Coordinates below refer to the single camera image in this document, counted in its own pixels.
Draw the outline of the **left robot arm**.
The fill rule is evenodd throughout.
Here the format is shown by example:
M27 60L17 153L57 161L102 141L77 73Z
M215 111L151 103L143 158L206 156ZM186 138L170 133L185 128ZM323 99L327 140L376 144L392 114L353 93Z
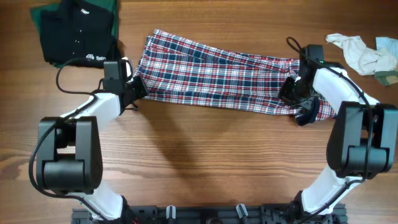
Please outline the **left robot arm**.
M72 223L138 223L127 200L103 180L99 130L147 96L144 80L127 58L103 63L104 78L88 92L88 101L39 123L37 145L29 161L33 187L52 198L74 199Z

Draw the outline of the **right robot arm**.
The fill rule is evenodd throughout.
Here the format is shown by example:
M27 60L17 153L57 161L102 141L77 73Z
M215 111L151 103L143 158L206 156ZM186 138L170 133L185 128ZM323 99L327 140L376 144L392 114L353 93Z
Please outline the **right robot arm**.
M336 112L326 147L327 165L311 186L296 195L286 212L291 220L307 222L330 214L351 189L392 168L397 108L365 94L341 64L324 61L321 45L301 47L291 37L287 43L300 55L299 71L297 78L285 80L279 98L306 112L315 111L324 98Z

